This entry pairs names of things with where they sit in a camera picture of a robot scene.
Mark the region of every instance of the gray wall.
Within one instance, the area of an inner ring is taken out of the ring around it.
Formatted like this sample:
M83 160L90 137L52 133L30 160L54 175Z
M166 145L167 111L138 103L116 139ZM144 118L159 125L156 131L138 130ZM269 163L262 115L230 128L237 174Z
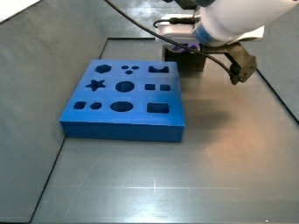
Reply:
M246 43L258 68L299 119L299 6L266 26L266 36Z
M99 0L44 0L0 25L0 222L28 222L64 134L59 117L107 41Z

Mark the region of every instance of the square hole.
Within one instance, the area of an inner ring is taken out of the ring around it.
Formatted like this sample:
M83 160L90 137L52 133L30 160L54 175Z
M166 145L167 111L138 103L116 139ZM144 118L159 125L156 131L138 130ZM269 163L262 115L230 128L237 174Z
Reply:
M162 91L171 91L171 86L170 85L160 85L160 90Z
M155 84L146 84L144 89L146 90L155 90Z

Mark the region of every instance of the hexagonal hole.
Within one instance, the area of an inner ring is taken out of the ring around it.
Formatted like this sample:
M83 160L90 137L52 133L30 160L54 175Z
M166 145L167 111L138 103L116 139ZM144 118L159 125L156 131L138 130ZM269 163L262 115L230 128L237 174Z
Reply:
M110 65L103 65L96 67L96 72L100 74L108 73L111 71L112 66Z
M130 91L132 91L135 89L135 83L126 80L126 81L120 81L116 84L116 91L122 92L122 93L127 93Z
M116 112L127 112L134 108L134 104L128 101L116 101L110 107Z

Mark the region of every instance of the rectangular hole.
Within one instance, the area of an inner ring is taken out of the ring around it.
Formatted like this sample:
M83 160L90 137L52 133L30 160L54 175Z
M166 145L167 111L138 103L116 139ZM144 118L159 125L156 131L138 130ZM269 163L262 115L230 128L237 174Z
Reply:
M144 84L144 90L155 90L155 84Z
M147 103L147 112L168 114L170 113L170 105L168 105L168 103L150 102L150 103Z

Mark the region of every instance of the metal panel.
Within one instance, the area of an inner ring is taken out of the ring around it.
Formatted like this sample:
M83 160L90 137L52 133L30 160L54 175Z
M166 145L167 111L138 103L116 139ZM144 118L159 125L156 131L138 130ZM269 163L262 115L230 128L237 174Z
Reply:
M160 56L110 40L103 59ZM182 96L182 143L67 138L34 223L299 221L299 128L258 74L233 86L207 61Z
M245 43L258 68L299 120L299 6L266 26L266 36Z
M28 222L64 134L59 116L107 38L99 1L42 1L0 25L0 221Z

